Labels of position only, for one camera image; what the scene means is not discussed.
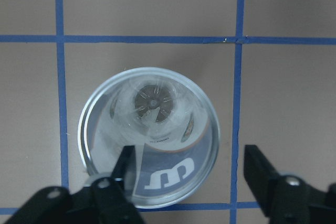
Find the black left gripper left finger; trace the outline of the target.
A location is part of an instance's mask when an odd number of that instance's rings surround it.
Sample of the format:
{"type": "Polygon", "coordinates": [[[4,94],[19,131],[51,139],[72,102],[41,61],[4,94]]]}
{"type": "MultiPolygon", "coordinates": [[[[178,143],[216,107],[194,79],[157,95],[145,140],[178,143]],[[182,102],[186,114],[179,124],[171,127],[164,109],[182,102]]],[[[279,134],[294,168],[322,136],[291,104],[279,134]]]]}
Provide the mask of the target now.
{"type": "Polygon", "coordinates": [[[6,223],[144,223],[130,199],[136,167],[135,147],[125,146],[111,173],[92,176],[74,194],[60,186],[45,187],[6,223]]]}

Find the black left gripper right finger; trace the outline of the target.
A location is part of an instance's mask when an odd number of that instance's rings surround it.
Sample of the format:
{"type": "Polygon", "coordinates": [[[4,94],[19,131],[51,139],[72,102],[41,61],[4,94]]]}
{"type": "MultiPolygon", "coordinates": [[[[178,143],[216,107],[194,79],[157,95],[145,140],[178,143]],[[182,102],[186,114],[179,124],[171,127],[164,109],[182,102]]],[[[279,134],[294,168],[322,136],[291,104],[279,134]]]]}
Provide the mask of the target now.
{"type": "Polygon", "coordinates": [[[323,192],[282,175],[256,145],[244,147],[244,178],[269,223],[335,223],[335,183],[323,192]]]}

